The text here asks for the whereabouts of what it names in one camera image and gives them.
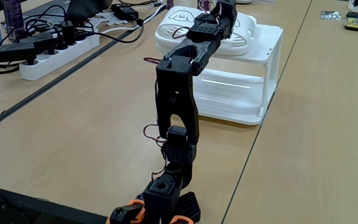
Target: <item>power strip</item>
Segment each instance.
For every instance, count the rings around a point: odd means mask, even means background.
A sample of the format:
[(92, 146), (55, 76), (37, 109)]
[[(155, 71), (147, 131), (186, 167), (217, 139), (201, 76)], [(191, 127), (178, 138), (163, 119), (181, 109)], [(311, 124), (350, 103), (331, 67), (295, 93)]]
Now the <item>power strip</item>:
[(92, 35), (85, 40), (77, 41), (75, 45), (68, 46), (65, 50), (55, 50), (54, 55), (37, 55), (35, 65), (20, 63), (21, 77), (35, 81), (99, 46), (99, 40), (100, 36)]

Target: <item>desk surface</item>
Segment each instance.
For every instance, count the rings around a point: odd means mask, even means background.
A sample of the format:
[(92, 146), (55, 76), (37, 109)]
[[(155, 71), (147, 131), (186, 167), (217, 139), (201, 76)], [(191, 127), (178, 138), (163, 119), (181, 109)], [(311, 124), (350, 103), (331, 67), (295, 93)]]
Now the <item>desk surface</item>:
[[(49, 2), (51, 0), (30, 0), (22, 3), (22, 9), (23, 11), (31, 10), (35, 7), (38, 7), (40, 5), (45, 4), (46, 2)], [(141, 18), (146, 18), (147, 16), (151, 15), (157, 8), (154, 9), (142, 9), (139, 11), (139, 16)], [(3, 11), (0, 11), (0, 21), (3, 21), (4, 13)], [(107, 28), (104, 25), (101, 25), (99, 27), (101, 30), (105, 30)], [(118, 30), (109, 33), (109, 35), (113, 37), (118, 37), (121, 34), (125, 33), (125, 30)], [(74, 59), (70, 63), (62, 66), (61, 68), (49, 73), (48, 75), (40, 78), (39, 80), (36, 80), (34, 82), (23, 80), (20, 76), (19, 72), (14, 72), (11, 74), (5, 74), (0, 75), (0, 113), (6, 109), (9, 109), (10, 107), (14, 106), (16, 103), (23, 100), (25, 97), (31, 95), (44, 85), (50, 83), (55, 78), (59, 77), (64, 72), (68, 71), (75, 65), (79, 64), (82, 60), (89, 57), (91, 54), (95, 53), (97, 50), (104, 47), (106, 44), (110, 43), (110, 39), (101, 37), (100, 39), (100, 46), (94, 48), (93, 50), (90, 50), (86, 54)]]
[[(285, 61), (309, 3), (238, 9), (285, 29)], [(154, 32), (164, 14), (146, 25), (138, 42), (116, 45), (0, 124), (0, 188), (101, 215), (143, 191), (150, 171), (163, 165), (155, 143), (142, 134), (156, 120), (155, 66), (142, 58), (161, 57)], [(202, 223), (222, 220), (258, 129), (201, 118), (187, 190), (197, 194)]]
[(358, 223), (358, 32), (313, 0), (224, 223)]

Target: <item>robotic arm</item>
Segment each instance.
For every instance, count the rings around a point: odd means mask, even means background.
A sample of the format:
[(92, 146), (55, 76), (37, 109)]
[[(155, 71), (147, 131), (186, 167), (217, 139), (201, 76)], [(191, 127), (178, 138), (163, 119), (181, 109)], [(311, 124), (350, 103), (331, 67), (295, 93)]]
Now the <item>robotic arm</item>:
[[(220, 0), (210, 14), (201, 14), (186, 39), (157, 65), (157, 116), (165, 172), (151, 181), (130, 205), (116, 208), (110, 224), (192, 224), (201, 212), (193, 192), (180, 196), (191, 181), (199, 138), (198, 110), (193, 96), (193, 76), (207, 66), (221, 41), (230, 38), (237, 18), (236, 1)], [(177, 114), (185, 127), (172, 126)]]

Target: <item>orange bracket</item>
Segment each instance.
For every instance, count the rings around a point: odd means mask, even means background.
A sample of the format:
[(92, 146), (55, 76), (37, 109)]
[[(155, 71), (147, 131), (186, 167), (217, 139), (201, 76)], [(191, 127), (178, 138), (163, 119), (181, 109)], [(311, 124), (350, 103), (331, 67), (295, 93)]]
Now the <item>orange bracket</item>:
[(133, 204), (137, 204), (137, 203), (142, 204), (143, 208), (139, 212), (139, 214), (137, 214), (136, 219), (131, 221), (131, 224), (140, 224), (140, 223), (142, 223), (142, 221), (144, 219), (144, 215), (145, 215), (145, 211), (146, 211), (146, 209), (144, 208), (144, 201), (134, 199), (134, 200), (131, 200), (128, 205), (133, 205)]
[(172, 218), (171, 224), (194, 224), (194, 222), (187, 217), (181, 215), (175, 215)]

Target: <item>purple bottle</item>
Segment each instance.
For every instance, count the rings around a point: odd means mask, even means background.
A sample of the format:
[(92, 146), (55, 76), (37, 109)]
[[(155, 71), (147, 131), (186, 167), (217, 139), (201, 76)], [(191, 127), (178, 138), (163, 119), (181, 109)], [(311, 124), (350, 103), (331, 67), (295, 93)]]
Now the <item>purple bottle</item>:
[(23, 23), (23, 12), (20, 0), (2, 0), (4, 3), (4, 12), (7, 31), (10, 33), (13, 29), (11, 35), (9, 35), (10, 40), (16, 40), (24, 33), (24, 23)]

